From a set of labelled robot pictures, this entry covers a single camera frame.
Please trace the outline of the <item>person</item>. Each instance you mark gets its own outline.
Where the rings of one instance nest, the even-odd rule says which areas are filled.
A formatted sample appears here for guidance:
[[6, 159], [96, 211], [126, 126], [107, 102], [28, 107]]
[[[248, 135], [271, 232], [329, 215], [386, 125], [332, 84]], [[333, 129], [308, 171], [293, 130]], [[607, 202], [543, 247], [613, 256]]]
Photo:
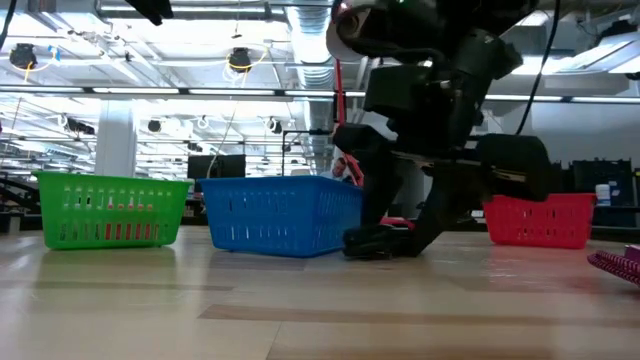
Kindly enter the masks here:
[[328, 171], [322, 172], [321, 176], [332, 180], [343, 181], [346, 177], [346, 169], [347, 164], [345, 159], [343, 157], [338, 157], [334, 161], [332, 168]]

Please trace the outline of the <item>red plastic basket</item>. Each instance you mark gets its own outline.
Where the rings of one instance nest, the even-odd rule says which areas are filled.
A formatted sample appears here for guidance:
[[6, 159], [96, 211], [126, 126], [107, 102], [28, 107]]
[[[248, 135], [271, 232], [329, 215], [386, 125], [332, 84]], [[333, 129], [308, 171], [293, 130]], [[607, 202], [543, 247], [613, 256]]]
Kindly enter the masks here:
[[483, 211], [495, 244], [583, 249], [591, 236], [595, 200], [592, 193], [550, 194], [543, 202], [496, 195]]

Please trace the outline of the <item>white pillar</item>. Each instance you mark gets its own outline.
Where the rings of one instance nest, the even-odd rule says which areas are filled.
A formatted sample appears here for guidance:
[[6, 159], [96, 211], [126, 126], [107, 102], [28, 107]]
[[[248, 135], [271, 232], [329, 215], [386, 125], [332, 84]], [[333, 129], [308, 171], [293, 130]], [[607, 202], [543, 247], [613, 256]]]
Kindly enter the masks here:
[[138, 125], [132, 101], [101, 101], [94, 170], [96, 175], [135, 176]]

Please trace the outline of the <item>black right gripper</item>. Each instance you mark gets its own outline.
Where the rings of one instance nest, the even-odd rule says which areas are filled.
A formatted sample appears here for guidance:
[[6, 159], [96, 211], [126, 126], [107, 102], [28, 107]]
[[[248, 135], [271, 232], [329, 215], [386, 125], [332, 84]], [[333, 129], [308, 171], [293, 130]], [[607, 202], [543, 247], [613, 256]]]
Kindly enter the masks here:
[[364, 175], [361, 225], [378, 225], [402, 187], [398, 160], [433, 177], [414, 222], [408, 256], [418, 256], [469, 212], [481, 195], [544, 201], [551, 162], [535, 136], [475, 135], [491, 80], [442, 67], [399, 65], [371, 72], [363, 109], [387, 120], [395, 139], [372, 126], [337, 128], [334, 144], [353, 156]]

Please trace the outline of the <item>black storage crate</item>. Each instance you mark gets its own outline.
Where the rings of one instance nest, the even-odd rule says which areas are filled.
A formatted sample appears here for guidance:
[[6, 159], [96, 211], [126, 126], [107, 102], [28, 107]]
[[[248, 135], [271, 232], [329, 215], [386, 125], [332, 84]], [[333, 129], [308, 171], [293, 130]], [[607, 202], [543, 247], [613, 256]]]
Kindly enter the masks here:
[[571, 165], [578, 192], [594, 192], [595, 187], [610, 187], [613, 206], [633, 206], [634, 190], [630, 160], [581, 160]]

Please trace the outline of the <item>silver ventilation duct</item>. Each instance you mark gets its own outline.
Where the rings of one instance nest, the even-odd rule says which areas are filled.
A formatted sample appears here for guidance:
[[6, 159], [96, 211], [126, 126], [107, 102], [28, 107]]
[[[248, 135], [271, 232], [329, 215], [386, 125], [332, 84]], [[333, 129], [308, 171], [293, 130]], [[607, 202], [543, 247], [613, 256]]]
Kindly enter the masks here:
[[[327, 7], [289, 7], [286, 15], [291, 26], [291, 47], [299, 86], [303, 90], [334, 90], [334, 64], [326, 47], [326, 30], [331, 10]], [[332, 130], [332, 99], [310, 101], [303, 105], [309, 130]]]

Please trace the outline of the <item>green plastic basket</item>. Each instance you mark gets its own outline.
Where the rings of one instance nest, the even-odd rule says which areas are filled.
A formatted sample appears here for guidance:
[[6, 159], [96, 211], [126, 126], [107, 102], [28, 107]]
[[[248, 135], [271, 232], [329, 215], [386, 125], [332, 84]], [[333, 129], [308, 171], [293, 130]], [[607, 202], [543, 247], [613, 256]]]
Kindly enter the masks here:
[[171, 245], [189, 182], [37, 172], [45, 245], [52, 250]]

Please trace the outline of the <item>dark computer monitor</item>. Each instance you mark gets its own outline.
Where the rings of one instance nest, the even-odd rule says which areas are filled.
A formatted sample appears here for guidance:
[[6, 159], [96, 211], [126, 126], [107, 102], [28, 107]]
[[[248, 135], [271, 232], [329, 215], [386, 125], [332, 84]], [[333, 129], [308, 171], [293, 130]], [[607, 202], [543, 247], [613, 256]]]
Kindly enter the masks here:
[[191, 156], [187, 161], [187, 177], [238, 178], [246, 175], [245, 155]]

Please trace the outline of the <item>blue plastic basket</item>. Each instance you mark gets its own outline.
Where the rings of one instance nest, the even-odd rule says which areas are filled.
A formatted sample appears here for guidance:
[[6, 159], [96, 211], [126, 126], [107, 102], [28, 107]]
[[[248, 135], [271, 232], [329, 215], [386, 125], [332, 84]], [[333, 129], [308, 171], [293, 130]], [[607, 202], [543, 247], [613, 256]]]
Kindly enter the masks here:
[[213, 245], [294, 258], [339, 251], [360, 225], [362, 190], [320, 176], [200, 181]]

